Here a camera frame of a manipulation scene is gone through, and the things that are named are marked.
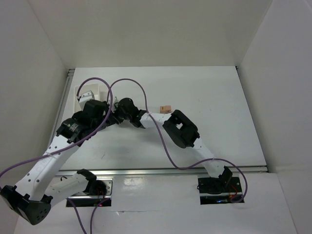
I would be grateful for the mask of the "white plastic bin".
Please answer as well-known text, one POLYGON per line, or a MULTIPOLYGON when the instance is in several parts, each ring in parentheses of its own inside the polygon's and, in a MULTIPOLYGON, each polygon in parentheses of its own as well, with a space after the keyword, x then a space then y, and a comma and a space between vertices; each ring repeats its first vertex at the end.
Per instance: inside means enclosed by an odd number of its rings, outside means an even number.
MULTIPOLYGON (((78 91, 79 86, 75 86, 74 88, 74 106, 73 106, 73 113, 81 111, 81 107, 78 103, 77 99, 77 91, 78 91)), ((85 84, 81 88, 79 92, 79 97, 80 96, 86 96, 88 93, 93 93, 93 97, 96 100, 99 101, 105 101, 106 100, 106 95, 107 95, 107 89, 104 84, 99 84, 99 83, 94 83, 91 82, 90 84, 85 84)))

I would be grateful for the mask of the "light wood cube block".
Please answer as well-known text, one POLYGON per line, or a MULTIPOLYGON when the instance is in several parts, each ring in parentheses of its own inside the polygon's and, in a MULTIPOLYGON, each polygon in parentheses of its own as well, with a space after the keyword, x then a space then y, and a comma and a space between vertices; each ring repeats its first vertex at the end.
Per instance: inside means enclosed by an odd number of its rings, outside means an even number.
POLYGON ((170 105, 166 105, 164 107, 165 113, 170 113, 172 111, 171 106, 170 105))

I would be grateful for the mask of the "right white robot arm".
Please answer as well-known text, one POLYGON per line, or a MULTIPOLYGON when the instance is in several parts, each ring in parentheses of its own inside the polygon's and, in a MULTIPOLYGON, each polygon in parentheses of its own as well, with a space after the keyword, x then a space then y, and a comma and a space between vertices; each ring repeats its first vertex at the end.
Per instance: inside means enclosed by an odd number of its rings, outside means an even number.
POLYGON ((224 161, 217 160, 204 145, 196 125, 180 110, 168 114, 149 113, 138 109, 132 99, 123 98, 115 103, 109 121, 111 124, 121 124, 125 120, 136 128, 163 129, 177 147, 193 152, 210 176, 203 184, 203 193, 216 195, 226 191, 233 173, 224 161))

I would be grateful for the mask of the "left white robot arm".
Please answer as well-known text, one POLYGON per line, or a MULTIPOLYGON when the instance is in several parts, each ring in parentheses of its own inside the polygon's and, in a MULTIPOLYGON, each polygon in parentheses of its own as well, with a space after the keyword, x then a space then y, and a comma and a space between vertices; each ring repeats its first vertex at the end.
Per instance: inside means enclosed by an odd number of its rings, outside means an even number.
POLYGON ((66 119, 57 129, 52 143, 34 167, 14 186, 6 185, 0 195, 11 210, 32 225, 42 222, 51 208, 79 192, 104 197, 107 189, 96 175, 86 169, 51 184, 63 164, 84 141, 104 129, 112 104, 89 100, 83 110, 66 119))

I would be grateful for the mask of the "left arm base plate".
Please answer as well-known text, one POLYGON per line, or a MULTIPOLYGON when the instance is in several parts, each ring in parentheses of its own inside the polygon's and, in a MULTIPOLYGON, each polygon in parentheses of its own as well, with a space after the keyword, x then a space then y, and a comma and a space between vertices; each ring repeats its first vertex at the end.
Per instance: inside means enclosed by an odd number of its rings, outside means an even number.
POLYGON ((113 179, 100 177, 81 192, 68 198, 76 207, 95 207, 102 202, 100 207, 110 207, 112 197, 113 179))

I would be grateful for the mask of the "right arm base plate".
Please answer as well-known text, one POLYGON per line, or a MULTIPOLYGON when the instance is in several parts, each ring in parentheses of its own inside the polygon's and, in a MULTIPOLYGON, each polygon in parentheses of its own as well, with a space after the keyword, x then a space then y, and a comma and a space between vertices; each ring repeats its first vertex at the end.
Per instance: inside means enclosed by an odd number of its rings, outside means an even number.
POLYGON ((239 177, 232 177, 226 187, 217 184, 216 178, 198 178, 199 198, 201 205, 228 204, 231 200, 240 200, 243 191, 239 177))

